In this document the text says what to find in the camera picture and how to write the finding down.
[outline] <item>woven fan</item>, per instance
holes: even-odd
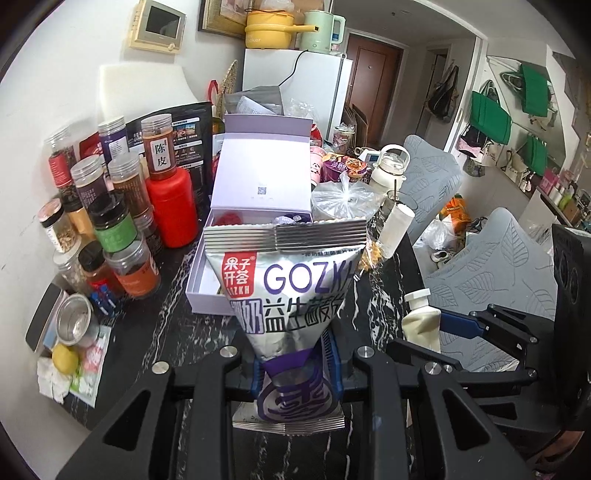
[[[224,95],[227,93],[234,93],[236,88],[236,77],[238,75],[238,61],[234,60],[228,68],[226,76],[223,78],[219,86],[219,94],[217,96],[216,110],[217,115],[223,120],[226,109],[224,107]]]

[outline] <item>green label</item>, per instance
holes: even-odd
[[[106,230],[96,230],[96,238],[106,252],[115,253],[128,247],[138,232],[131,215],[127,215],[120,223]]]

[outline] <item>lemon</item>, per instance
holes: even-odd
[[[78,368],[78,354],[69,347],[58,343],[51,356],[53,364],[64,375],[71,375]]]

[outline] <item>brown door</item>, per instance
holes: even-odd
[[[347,57],[353,60],[347,103],[368,119],[368,146],[379,147],[394,92],[402,50],[365,37],[351,35]]]

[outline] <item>white kettle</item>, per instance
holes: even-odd
[[[390,152],[400,150],[401,155]],[[406,177],[404,172],[410,162],[410,153],[400,145],[386,145],[379,153],[379,159],[371,175],[369,185],[377,192],[388,193],[390,190],[400,191]]]

